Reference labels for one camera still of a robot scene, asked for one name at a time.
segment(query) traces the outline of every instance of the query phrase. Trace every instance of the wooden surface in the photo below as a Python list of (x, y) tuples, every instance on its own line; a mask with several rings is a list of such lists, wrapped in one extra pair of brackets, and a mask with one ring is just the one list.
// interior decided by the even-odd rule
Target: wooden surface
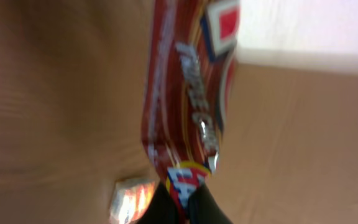
[[(106, 223), (140, 146), (150, 1), (0, 1), (0, 223)], [(358, 77), (243, 65), (218, 173), (234, 223), (358, 223)]]

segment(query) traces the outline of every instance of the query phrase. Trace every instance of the white wall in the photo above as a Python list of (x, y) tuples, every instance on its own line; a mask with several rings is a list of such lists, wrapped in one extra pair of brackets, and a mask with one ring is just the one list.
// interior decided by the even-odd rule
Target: white wall
[(358, 72), (358, 0), (241, 0), (240, 62)]

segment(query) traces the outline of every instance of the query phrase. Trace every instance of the logo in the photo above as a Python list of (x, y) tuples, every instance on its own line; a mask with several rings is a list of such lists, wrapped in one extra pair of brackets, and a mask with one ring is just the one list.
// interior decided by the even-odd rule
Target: logo
[(233, 49), (239, 26), (239, 1), (219, 1), (207, 7), (201, 19), (201, 27), (207, 45), (210, 61)]
[(167, 190), (184, 213), (187, 210), (189, 197), (210, 175), (211, 172), (207, 168), (190, 161), (181, 162), (180, 168), (168, 168)]

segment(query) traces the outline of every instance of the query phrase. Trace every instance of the red and white logo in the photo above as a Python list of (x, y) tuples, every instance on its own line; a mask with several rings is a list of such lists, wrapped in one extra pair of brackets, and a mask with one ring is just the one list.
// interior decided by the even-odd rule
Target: red and white logo
[(219, 1), (207, 7), (206, 18), (215, 55), (222, 54), (235, 46), (239, 14), (239, 1)]
[(204, 183), (211, 172), (201, 164), (190, 161), (181, 162), (180, 168), (169, 167), (167, 171), (167, 190), (173, 201), (183, 209), (182, 212), (186, 213), (190, 195)]

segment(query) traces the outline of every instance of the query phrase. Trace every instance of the red candy wrapper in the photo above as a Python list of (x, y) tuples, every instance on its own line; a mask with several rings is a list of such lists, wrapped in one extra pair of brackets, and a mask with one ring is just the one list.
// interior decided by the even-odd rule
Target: red candy wrapper
[(238, 23), (239, 1), (155, 1), (142, 144), (182, 217), (216, 170)]

